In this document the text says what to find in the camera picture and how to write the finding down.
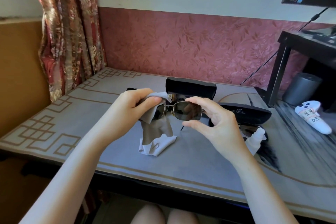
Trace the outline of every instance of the sunglasses lens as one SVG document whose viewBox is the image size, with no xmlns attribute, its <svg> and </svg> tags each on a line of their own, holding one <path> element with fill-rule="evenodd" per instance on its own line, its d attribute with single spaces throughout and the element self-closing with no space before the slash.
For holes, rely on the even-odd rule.
<svg viewBox="0 0 336 224">
<path fill-rule="evenodd" d="M 183 101 L 174 104 L 174 114 L 179 120 L 199 120 L 202 116 L 200 105 Z"/>
<path fill-rule="evenodd" d="M 158 120 L 160 119 L 163 114 L 165 112 L 165 105 L 162 104 L 162 105 L 159 105 L 157 108 L 156 108 L 156 111 L 155 111 L 155 114 L 154 114 L 154 117 L 152 120 Z"/>
<path fill-rule="evenodd" d="M 252 134 L 257 131 L 258 128 L 259 128 L 258 126 L 253 126 L 253 125 L 251 125 L 251 126 L 240 125 L 241 132 L 247 137 L 251 137 Z"/>
</svg>

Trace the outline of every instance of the game controller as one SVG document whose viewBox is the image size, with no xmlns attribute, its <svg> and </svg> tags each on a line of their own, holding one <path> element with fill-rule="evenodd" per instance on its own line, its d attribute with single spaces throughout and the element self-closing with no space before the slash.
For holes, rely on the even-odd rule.
<svg viewBox="0 0 336 224">
<path fill-rule="evenodd" d="M 318 114 L 317 110 L 320 108 L 321 103 L 319 101 L 307 101 L 295 108 L 295 112 L 302 119 L 304 119 L 309 125 L 315 128 L 322 134 L 328 135 L 332 133 L 332 129 Z"/>
</svg>

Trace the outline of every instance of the clear plastic bottle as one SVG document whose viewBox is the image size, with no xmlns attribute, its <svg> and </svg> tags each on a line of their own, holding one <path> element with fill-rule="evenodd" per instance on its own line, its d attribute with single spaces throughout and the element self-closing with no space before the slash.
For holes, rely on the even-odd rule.
<svg viewBox="0 0 336 224">
<path fill-rule="evenodd" d="M 254 155 L 260 148 L 260 143 L 262 140 L 265 140 L 265 130 L 258 128 L 256 132 L 252 134 L 251 137 L 246 139 L 245 143 L 247 148 L 250 150 L 251 154 Z"/>
</svg>

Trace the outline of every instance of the curtain fold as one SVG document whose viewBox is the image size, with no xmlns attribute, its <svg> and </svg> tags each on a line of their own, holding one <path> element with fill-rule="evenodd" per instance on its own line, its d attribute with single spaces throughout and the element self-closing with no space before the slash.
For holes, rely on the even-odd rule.
<svg viewBox="0 0 336 224">
<path fill-rule="evenodd" d="M 52 102 L 106 66 L 97 0 L 39 0 L 39 50 Z"/>
</svg>

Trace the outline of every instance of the person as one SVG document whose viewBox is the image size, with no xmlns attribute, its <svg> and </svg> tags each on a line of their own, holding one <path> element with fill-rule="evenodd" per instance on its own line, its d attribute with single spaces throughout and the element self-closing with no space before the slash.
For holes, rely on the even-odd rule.
<svg viewBox="0 0 336 224">
<path fill-rule="evenodd" d="M 139 89 L 122 93 L 82 138 L 20 223 L 73 223 L 104 149 L 161 101 L 150 97 L 137 105 L 152 92 Z M 208 127 L 197 120 L 184 121 L 183 126 L 202 133 L 235 167 L 255 223 L 298 223 L 247 149 L 235 115 L 210 99 L 191 97 L 186 101 L 200 105 L 215 126 Z M 148 205 L 132 221 L 132 224 L 141 223 L 161 224 L 165 219 L 157 206 Z M 168 224 L 173 223 L 197 223 L 197 218 L 189 212 L 173 210 Z"/>
</svg>

